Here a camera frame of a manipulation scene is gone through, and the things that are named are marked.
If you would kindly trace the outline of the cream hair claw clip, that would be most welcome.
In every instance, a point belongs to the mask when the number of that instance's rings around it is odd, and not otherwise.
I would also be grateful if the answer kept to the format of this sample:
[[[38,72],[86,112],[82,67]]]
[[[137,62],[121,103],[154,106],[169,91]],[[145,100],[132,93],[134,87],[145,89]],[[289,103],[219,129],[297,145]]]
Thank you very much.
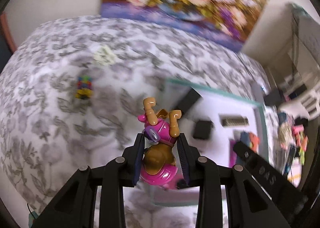
[[[107,45],[103,45],[95,49],[93,59],[99,65],[113,65],[116,62],[117,56]]]

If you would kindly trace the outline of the orange blue toy pouch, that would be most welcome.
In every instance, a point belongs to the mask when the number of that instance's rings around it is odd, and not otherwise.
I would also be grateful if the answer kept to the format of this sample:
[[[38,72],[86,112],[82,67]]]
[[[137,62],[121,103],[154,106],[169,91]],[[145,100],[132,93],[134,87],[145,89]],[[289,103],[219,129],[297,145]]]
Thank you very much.
[[[241,132],[240,141],[250,147],[250,149],[255,153],[258,152],[260,139],[252,132]]]

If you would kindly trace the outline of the silver harmonica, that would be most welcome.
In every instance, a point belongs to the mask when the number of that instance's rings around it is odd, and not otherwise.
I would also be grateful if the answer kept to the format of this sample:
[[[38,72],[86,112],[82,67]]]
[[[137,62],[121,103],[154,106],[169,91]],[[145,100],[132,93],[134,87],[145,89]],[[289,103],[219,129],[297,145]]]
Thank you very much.
[[[247,117],[241,117],[241,116],[224,117],[221,119],[221,125],[224,127],[248,126],[249,122]]]

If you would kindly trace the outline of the grey floral blanket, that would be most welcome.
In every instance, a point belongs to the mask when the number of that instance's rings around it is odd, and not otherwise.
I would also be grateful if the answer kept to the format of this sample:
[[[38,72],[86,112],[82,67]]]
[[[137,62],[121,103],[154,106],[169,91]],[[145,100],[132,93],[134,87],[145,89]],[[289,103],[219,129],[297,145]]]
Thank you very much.
[[[99,65],[93,52],[117,56]],[[89,99],[75,97],[92,78]],[[194,34],[153,23],[85,16],[39,26],[1,72],[1,179],[14,216],[41,213],[81,166],[103,166],[142,130],[143,100],[178,78],[253,99],[251,82],[270,90],[263,67]]]

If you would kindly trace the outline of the white earbud case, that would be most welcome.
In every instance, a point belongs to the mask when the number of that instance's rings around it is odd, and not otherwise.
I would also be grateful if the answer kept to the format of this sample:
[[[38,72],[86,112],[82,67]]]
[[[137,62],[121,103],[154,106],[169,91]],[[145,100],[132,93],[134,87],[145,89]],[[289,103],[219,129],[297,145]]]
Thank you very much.
[[[211,120],[198,120],[195,123],[193,138],[198,140],[208,140],[211,136],[214,124]]]

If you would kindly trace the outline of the black power adapter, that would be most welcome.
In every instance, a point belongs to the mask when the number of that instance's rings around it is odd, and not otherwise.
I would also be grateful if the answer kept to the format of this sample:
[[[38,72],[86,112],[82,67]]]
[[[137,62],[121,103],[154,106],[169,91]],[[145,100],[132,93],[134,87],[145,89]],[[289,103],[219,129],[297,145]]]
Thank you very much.
[[[173,110],[180,110],[182,117],[186,115],[193,106],[200,101],[202,96],[193,88],[189,88],[186,92],[173,106]]]

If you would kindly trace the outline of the teal rimmed white tray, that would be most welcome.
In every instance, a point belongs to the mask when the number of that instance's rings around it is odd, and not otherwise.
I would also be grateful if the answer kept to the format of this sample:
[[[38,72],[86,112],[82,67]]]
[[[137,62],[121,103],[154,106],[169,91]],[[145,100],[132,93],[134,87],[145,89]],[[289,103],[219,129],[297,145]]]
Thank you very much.
[[[228,167],[231,142],[239,140],[241,132],[252,132],[260,140],[258,154],[268,160],[264,104],[219,89],[168,79],[160,95],[161,107],[172,109],[191,89],[197,91],[201,98],[178,121],[180,132],[185,134],[189,145],[196,147],[201,155],[210,158],[217,165]],[[222,119],[236,116],[247,118],[248,125],[231,127],[222,125]],[[213,124],[207,140],[193,138],[193,132],[199,120],[211,121]]]

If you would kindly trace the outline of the colourful flower hair clips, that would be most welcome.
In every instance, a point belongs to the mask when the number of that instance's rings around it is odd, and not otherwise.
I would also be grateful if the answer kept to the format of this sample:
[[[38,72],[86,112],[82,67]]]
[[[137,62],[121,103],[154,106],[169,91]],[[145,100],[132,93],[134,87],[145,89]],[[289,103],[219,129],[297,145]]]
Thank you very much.
[[[78,77],[75,97],[78,99],[89,99],[93,93],[92,78],[88,75]]]

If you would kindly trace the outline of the pink smart watch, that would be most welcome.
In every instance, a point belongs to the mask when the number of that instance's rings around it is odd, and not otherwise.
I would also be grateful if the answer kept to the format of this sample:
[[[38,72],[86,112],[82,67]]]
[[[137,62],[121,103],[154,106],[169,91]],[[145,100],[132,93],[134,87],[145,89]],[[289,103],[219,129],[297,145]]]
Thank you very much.
[[[189,188],[189,185],[187,184],[187,182],[182,176],[179,176],[175,181],[175,188],[177,190],[182,190],[182,189]]]

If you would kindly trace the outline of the white shelf furniture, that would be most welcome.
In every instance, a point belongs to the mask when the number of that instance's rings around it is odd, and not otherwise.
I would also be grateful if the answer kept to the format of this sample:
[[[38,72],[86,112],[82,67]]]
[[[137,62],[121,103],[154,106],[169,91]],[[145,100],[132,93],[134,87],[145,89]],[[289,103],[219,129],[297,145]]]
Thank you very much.
[[[291,38],[266,72],[273,89],[283,91],[278,111],[313,120],[319,117],[319,23],[303,7],[290,3]]]

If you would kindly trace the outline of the pink dog toy figure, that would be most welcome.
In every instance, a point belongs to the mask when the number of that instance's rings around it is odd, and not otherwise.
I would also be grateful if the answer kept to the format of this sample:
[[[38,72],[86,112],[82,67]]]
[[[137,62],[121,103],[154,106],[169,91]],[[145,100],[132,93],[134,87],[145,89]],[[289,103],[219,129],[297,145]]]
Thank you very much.
[[[172,149],[180,135],[178,120],[182,112],[165,109],[155,112],[155,105],[154,97],[145,98],[144,114],[138,116],[144,123],[144,137],[152,143],[144,149],[140,177],[150,185],[168,188],[178,171]]]

